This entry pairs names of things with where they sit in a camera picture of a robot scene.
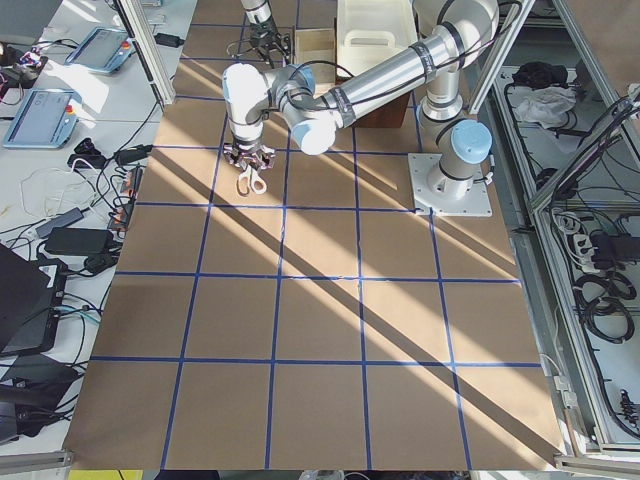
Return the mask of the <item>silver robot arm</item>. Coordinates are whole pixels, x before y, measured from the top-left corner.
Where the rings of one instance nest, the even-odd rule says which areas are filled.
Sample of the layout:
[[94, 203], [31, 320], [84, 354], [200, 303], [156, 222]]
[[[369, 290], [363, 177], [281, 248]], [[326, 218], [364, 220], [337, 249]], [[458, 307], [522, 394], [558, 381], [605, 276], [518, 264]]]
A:
[[459, 111], [459, 95], [445, 95], [447, 81], [492, 45], [500, 33], [495, 1], [418, 1], [418, 19], [430, 30], [389, 59], [316, 96], [315, 78], [305, 64], [264, 72], [251, 64], [235, 63], [223, 73], [223, 93], [232, 142], [223, 146], [224, 158], [240, 169], [239, 184], [257, 194], [266, 190], [261, 171], [272, 166], [275, 152], [263, 142], [269, 112], [282, 114], [292, 139], [303, 153], [326, 152], [338, 130], [426, 84], [422, 112], [438, 121], [446, 110]]
[[291, 38], [281, 33], [273, 17], [268, 0], [242, 0], [245, 17], [249, 22], [251, 51], [271, 68], [277, 62], [288, 65], [291, 61]]

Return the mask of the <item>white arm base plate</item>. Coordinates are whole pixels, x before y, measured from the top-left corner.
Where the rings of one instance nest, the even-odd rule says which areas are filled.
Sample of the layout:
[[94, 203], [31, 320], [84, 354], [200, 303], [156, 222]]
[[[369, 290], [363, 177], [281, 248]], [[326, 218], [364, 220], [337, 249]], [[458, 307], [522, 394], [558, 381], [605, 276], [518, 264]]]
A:
[[474, 165], [468, 179], [453, 180], [442, 172], [441, 157], [435, 153], [410, 153], [407, 157], [414, 212], [422, 216], [491, 217], [481, 166]]

